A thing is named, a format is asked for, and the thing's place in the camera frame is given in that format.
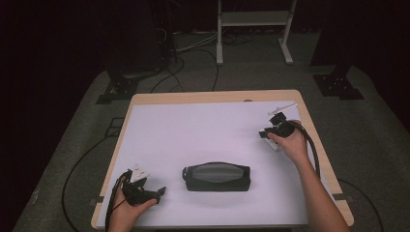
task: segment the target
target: black pouch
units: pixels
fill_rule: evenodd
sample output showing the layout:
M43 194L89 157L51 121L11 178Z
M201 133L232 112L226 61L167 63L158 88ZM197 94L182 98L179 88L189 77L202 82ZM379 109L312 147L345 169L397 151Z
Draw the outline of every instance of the black pouch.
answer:
M189 191L248 191L250 168L227 162L185 167L182 177Z

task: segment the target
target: forearm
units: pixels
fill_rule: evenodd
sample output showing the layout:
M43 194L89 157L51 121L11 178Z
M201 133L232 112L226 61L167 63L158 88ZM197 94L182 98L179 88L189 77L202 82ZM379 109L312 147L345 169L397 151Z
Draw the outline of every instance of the forearm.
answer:
M313 231L350 231L332 198L323 187L308 160L297 164Z

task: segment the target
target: black stand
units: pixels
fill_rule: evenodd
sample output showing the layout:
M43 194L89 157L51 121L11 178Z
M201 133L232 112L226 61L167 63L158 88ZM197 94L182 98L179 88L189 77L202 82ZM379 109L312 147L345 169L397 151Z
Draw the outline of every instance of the black stand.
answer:
M341 100L363 100L360 91L350 84L346 78L350 69L346 62L337 63L330 74L315 74L313 76L324 97L339 97Z

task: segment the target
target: hand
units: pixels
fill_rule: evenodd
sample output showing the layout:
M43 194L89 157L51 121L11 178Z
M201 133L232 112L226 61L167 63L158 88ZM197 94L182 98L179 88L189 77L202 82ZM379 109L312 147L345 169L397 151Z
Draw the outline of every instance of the hand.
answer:
M285 154L295 163L299 165L308 161L308 144L304 135L297 129L289 136L283 138L274 133L268 133L268 137L280 145Z
M136 223L138 218L149 208L157 204L156 199L151 199L143 204L132 206L128 201L124 201L126 197L119 185L117 193L115 195L114 207L115 210L111 214L109 219L108 231L112 232L129 232L132 230L133 225Z

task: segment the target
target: person's right hand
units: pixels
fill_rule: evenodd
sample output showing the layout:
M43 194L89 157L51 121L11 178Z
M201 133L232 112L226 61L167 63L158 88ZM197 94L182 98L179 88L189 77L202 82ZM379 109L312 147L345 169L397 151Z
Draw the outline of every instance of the person's right hand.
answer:
M286 155L298 166L308 160L308 144L304 135L297 129L289 136L283 138L274 133L268 133L268 137L280 145Z

